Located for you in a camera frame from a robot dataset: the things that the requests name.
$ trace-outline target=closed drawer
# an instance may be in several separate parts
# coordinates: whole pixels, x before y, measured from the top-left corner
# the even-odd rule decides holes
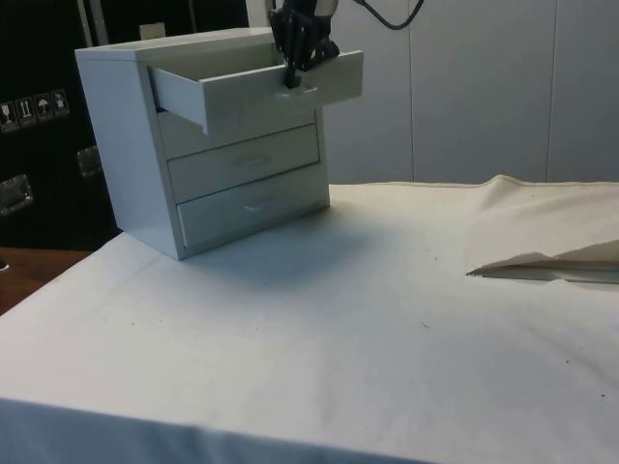
[[[288,130],[168,163],[174,198],[199,196],[318,162],[316,126]]]
[[[313,204],[328,201],[322,164],[232,188],[178,206],[186,247],[224,240],[244,230],[260,228]]]
[[[288,131],[315,122],[313,110],[290,111],[286,117],[265,117],[243,126],[228,126],[204,133],[202,127],[170,112],[158,113],[165,158],[173,160],[224,145],[249,140],[267,133]]]
[[[363,52],[344,53],[303,74],[303,85],[287,89],[284,65],[204,79],[193,73],[151,68],[160,108],[200,125],[206,134],[244,127],[262,118],[286,118],[291,111],[352,99],[363,87]]]

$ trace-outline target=white tablecloth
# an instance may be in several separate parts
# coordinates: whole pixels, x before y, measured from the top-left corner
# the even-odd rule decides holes
[[[121,235],[0,318],[0,462],[619,462],[619,293],[465,276],[492,188],[333,187],[180,263]]]

